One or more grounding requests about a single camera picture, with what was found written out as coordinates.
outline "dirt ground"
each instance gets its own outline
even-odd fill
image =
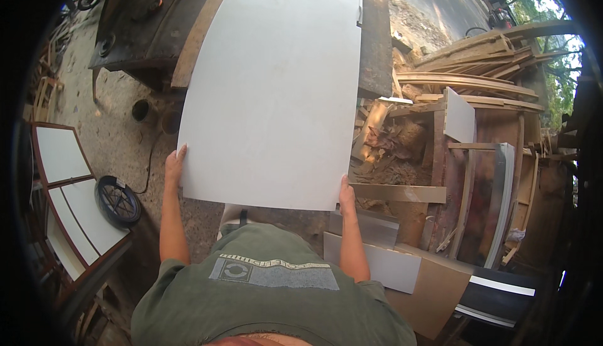
[[[177,144],[177,135],[167,136],[157,127],[135,123],[131,109],[140,99],[152,101],[160,114],[182,105],[156,101],[152,99],[150,89],[124,72],[105,69],[101,70],[96,82],[98,103],[92,101],[92,71],[88,64],[94,52],[101,11],[102,4],[99,4],[90,11],[78,12],[71,20],[71,38],[64,48],[57,73],[64,83],[64,91],[58,94],[50,121],[76,128],[96,176],[119,177],[137,192],[145,187],[149,152],[157,138],[148,190],[139,195],[144,214],[134,230],[134,246],[122,259],[117,274],[109,280],[111,288],[124,302],[125,313],[131,313],[157,276],[163,166],[166,156]],[[413,13],[408,4],[392,2],[390,13],[392,28],[410,36],[418,45],[435,50],[450,43],[428,20]],[[191,259],[192,262],[200,262],[214,244],[224,205],[182,198],[182,192],[180,197]],[[267,208],[261,212],[264,221],[279,223],[295,231],[322,254],[322,231],[328,221],[328,213]]]

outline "pile of wood scraps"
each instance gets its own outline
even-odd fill
[[[55,28],[44,44],[38,65],[31,76],[29,97],[23,118],[27,121],[49,122],[56,105],[57,94],[64,84],[58,80],[57,71],[70,34],[69,18]]]

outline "green foliage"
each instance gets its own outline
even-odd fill
[[[506,0],[513,11],[518,24],[542,22],[546,20],[563,19],[565,11],[560,0]],[[583,44],[578,37],[550,36],[538,38],[543,51],[572,50],[568,46],[582,48]],[[543,117],[543,126],[559,129],[562,123],[562,114],[572,112],[573,97],[576,81],[572,76],[581,62],[581,53],[562,56],[549,62],[545,66],[546,87],[549,95],[549,114]]]

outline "electrical cable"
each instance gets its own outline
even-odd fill
[[[147,184],[145,184],[145,190],[143,190],[141,192],[135,192],[136,194],[146,193],[147,189],[149,188],[149,178],[151,177],[151,158],[153,157],[153,150],[155,149],[155,144],[159,140],[159,137],[161,137],[161,134],[163,134],[163,133],[162,132],[157,133],[157,136],[155,137],[155,140],[153,141],[153,144],[151,145],[151,152],[149,153],[149,165],[147,168]]]

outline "metal sheet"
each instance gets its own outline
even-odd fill
[[[398,228],[400,227],[396,218],[362,210],[357,210],[357,213],[362,242],[385,249],[394,249],[398,237]],[[337,209],[330,213],[329,232],[341,236],[342,228],[343,218],[341,212]]]

